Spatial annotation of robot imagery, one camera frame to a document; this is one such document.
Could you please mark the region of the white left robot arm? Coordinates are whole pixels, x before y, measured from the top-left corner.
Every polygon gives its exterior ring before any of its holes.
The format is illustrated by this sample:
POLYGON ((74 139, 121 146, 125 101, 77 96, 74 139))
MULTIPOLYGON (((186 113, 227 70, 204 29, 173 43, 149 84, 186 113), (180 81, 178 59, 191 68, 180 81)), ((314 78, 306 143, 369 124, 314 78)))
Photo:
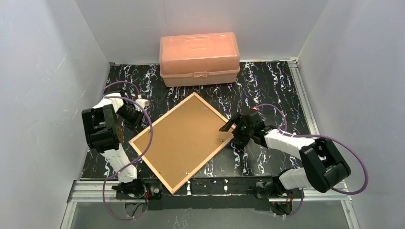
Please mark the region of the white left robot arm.
POLYGON ((130 163, 123 148, 123 126, 118 117, 122 117, 135 133, 139 133, 144 116, 141 109, 149 106, 149 100, 140 95, 135 102, 136 105, 124 100, 122 93, 111 93, 105 95, 97 105, 82 111, 89 148, 101 154, 116 172, 130 163))

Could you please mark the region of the aluminium rail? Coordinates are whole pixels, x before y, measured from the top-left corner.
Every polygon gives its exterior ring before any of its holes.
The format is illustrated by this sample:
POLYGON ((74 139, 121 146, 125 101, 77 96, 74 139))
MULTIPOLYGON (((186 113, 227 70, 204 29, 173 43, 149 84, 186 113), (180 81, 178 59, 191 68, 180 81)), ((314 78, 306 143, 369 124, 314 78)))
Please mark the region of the aluminium rail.
MULTIPOLYGON (((150 178, 146 180, 148 199, 162 199, 168 197, 237 197, 246 195, 249 186, 255 184, 251 178, 198 178, 186 182, 175 194, 171 194, 157 179, 150 178)), ((113 190, 112 187, 118 185, 118 182, 108 181, 103 184, 102 180, 83 180, 75 181, 70 191, 68 200, 75 202, 119 202, 124 200, 137 201, 144 199, 145 194, 139 198, 126 195, 122 192, 113 190)), ((351 201, 348 195, 340 194, 335 191, 320 193, 313 188, 304 189, 304 200, 307 201, 351 201)))
POLYGON ((307 125, 309 127, 309 131, 311 134, 317 134, 319 135, 319 129, 308 99, 308 95, 304 86, 304 83, 302 81, 302 77, 299 71, 298 67, 298 61, 296 59, 290 59, 287 61, 288 67, 290 69, 298 97, 300 99, 301 107, 304 113, 304 116, 307 120, 307 125))

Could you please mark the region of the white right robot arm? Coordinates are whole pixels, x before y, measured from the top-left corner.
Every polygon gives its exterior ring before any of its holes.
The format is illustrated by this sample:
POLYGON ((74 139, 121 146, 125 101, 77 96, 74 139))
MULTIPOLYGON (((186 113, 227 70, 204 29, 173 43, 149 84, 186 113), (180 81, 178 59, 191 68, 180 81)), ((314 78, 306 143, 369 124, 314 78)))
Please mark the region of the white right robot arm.
POLYGON ((219 131, 231 130, 232 142, 243 148, 250 140, 267 149, 290 154, 302 167, 287 169, 270 181, 257 183, 258 190, 284 194, 296 188, 312 187, 325 193, 351 174, 351 169, 332 140, 324 137, 297 137, 279 127, 266 125, 258 111, 235 113, 219 131))

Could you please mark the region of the aluminium front rail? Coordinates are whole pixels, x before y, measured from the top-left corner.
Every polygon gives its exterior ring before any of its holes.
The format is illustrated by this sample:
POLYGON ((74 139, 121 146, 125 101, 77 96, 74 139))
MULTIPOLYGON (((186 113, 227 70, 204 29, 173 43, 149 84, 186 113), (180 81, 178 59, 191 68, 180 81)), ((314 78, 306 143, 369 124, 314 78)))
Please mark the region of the aluminium front rail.
MULTIPOLYGON (((157 179, 150 178, 146 180, 148 199, 162 199, 168 197, 237 197, 246 195, 249 186, 255 184, 251 178, 198 178, 186 182, 175 194, 171 194, 157 179)), ((112 187, 118 185, 118 182, 108 181, 103 184, 102 180, 83 180, 75 181, 70 191, 68 200, 75 202, 119 202, 124 200, 137 201, 144 199, 145 194, 139 198, 126 195, 122 192, 113 190, 112 187)), ((307 201, 351 201, 348 195, 340 194, 335 191, 320 193, 313 188, 304 189, 304 200, 307 201)))

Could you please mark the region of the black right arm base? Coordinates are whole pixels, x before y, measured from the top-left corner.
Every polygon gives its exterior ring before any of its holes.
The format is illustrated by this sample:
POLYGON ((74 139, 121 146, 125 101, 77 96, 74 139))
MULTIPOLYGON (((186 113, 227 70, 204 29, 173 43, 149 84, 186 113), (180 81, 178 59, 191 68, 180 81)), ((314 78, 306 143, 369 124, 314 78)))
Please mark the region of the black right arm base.
POLYGON ((258 199, 280 198, 285 202, 291 202, 305 196, 301 189, 285 189, 281 182, 273 180, 256 182, 253 190, 258 199))

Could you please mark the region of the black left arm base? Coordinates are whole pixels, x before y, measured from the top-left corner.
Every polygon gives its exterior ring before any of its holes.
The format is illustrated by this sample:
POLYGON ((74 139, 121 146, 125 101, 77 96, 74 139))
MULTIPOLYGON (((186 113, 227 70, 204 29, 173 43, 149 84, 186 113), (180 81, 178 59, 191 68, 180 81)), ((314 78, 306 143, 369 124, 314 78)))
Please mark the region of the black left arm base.
POLYGON ((163 195, 163 185, 155 178, 137 179, 129 183, 119 183, 111 187, 116 191, 116 199, 161 199, 163 195))

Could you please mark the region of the aluminium right side rail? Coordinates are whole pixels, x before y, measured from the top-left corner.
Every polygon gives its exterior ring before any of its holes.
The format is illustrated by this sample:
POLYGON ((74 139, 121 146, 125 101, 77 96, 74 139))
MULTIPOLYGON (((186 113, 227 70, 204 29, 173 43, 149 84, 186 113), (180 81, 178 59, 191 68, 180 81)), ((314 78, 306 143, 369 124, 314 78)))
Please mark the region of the aluminium right side rail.
POLYGON ((308 99, 308 95, 304 86, 304 83, 302 81, 302 77, 299 71, 298 67, 298 61, 296 59, 290 59, 287 61, 288 67, 290 69, 298 97, 300 99, 301 107, 304 113, 304 116, 307 120, 307 125, 309 127, 309 131, 311 134, 317 134, 319 135, 319 129, 308 99))

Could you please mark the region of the translucent orange plastic box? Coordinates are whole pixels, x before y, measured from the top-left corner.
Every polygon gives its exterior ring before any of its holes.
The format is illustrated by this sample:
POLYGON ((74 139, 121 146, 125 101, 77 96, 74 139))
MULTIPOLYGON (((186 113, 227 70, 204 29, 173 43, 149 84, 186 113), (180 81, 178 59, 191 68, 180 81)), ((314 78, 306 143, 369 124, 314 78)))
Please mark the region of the translucent orange plastic box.
POLYGON ((233 32, 161 37, 159 61, 167 87, 233 83, 240 72, 233 32))

